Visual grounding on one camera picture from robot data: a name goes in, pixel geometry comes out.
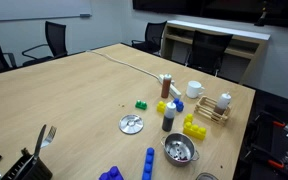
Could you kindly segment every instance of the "brown bottle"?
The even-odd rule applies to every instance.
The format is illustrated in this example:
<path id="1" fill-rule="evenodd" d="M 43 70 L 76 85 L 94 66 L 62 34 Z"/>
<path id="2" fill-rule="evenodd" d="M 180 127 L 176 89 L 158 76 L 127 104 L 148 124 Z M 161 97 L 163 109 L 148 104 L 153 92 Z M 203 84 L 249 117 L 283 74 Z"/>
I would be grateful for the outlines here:
<path id="1" fill-rule="evenodd" d="M 168 98 L 168 94 L 170 92 L 170 86 L 171 86 L 172 76 L 170 74 L 165 74 L 163 78 L 163 84 L 162 84 L 162 98 Z"/>

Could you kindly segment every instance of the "toy block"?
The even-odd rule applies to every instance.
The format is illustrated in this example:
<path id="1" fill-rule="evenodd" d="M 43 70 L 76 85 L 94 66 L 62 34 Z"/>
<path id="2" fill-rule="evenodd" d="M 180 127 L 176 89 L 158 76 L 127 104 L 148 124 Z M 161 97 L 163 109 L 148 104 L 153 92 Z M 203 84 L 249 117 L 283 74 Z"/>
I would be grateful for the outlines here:
<path id="1" fill-rule="evenodd" d="M 184 119 L 183 125 L 184 125 L 185 123 L 187 123 L 187 122 L 192 123 L 192 122 L 193 122 L 193 118 L 194 118 L 194 117 L 193 117 L 192 114 L 187 114 L 186 117 L 185 117 L 185 119 Z"/>
<path id="2" fill-rule="evenodd" d="M 147 108 L 147 104 L 144 101 L 137 100 L 135 107 L 145 110 Z"/>
<path id="3" fill-rule="evenodd" d="M 180 101 L 178 98 L 175 98 L 173 101 L 174 104 L 176 104 L 176 110 L 177 112 L 182 112 L 184 109 L 184 104 L 182 101 Z"/>
<path id="4" fill-rule="evenodd" d="M 103 173 L 99 180 L 124 180 L 124 178 L 117 166 L 113 166 L 108 172 Z"/>
<path id="5" fill-rule="evenodd" d="M 151 180 L 153 172 L 153 162 L 154 162 L 154 149 L 150 147 L 147 148 L 146 150 L 142 180 Z"/>
<path id="6" fill-rule="evenodd" d="M 183 133 L 197 139 L 204 140 L 206 136 L 206 129 L 203 127 L 198 127 L 198 125 L 192 124 L 191 122 L 186 122 L 183 127 Z"/>
<path id="7" fill-rule="evenodd" d="M 166 107 L 166 103 L 164 103 L 163 101 L 160 101 L 160 102 L 158 102 L 158 104 L 156 106 L 156 111 L 164 114 L 165 107 Z"/>

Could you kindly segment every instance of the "mug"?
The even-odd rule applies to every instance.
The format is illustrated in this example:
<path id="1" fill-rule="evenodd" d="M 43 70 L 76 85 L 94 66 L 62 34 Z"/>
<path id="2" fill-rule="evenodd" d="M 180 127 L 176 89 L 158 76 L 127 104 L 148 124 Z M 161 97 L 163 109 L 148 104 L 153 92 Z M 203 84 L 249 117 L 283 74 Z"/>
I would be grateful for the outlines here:
<path id="1" fill-rule="evenodd" d="M 201 83 L 197 81 L 190 81 L 188 82 L 186 95 L 189 98 L 197 98 L 199 95 L 204 93 L 205 88 L 202 86 Z"/>

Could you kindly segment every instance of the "whiteboard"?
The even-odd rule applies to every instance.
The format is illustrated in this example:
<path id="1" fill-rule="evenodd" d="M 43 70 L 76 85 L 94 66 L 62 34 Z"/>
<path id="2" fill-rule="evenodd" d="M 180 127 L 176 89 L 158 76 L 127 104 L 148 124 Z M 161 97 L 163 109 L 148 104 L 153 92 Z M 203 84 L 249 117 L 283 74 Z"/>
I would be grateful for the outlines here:
<path id="1" fill-rule="evenodd" d="M 0 21 L 91 15 L 91 0 L 0 0 Z"/>

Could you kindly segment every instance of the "black container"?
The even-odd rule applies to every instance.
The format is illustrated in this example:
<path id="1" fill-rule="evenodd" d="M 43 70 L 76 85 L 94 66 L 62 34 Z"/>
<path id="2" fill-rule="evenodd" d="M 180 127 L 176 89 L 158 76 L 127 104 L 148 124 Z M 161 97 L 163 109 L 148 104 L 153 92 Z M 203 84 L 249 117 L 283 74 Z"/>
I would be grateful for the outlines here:
<path id="1" fill-rule="evenodd" d="M 2 180 L 49 180 L 52 178 L 52 172 L 40 158 L 34 161 L 33 155 L 29 154 L 26 149 L 22 150 L 22 154 L 23 156 L 3 176 Z"/>

